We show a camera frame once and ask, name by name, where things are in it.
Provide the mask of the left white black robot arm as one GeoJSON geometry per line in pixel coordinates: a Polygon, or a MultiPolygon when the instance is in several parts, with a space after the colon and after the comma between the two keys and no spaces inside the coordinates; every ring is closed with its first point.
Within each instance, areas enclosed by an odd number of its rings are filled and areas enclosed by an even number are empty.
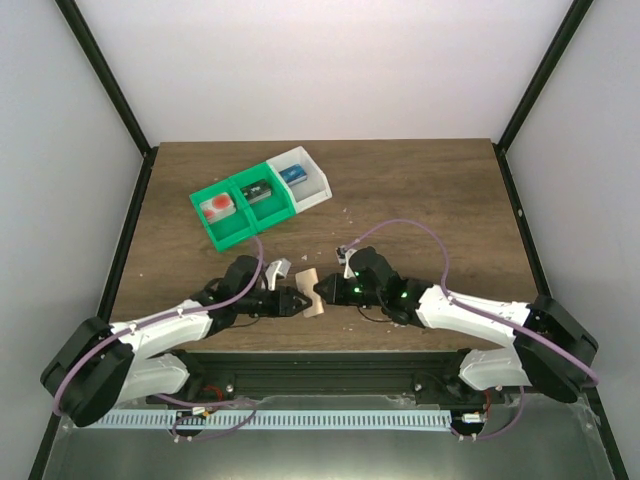
{"type": "Polygon", "coordinates": [[[205,381],[177,346],[230,329],[240,315],[286,318],[309,309],[313,302],[305,293],[278,282],[289,268],[286,259],[265,265],[241,255],[223,277],[171,309],[125,322],[84,320],[40,377],[53,397],[54,414],[85,427],[138,398],[168,395],[196,402],[205,381]]]}

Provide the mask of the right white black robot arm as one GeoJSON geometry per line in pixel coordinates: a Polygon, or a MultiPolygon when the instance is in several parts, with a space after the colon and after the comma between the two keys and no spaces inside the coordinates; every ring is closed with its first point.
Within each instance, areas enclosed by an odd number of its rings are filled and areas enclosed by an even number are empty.
{"type": "Polygon", "coordinates": [[[456,331],[495,344],[493,350],[465,353],[445,376],[445,393],[455,402],[494,387],[532,387],[573,403],[591,381],[586,370],[598,343],[549,296],[525,303],[447,293],[432,282],[401,276],[372,247],[351,249],[340,263],[343,272],[313,286],[326,303],[377,306],[396,324],[456,331]]]}

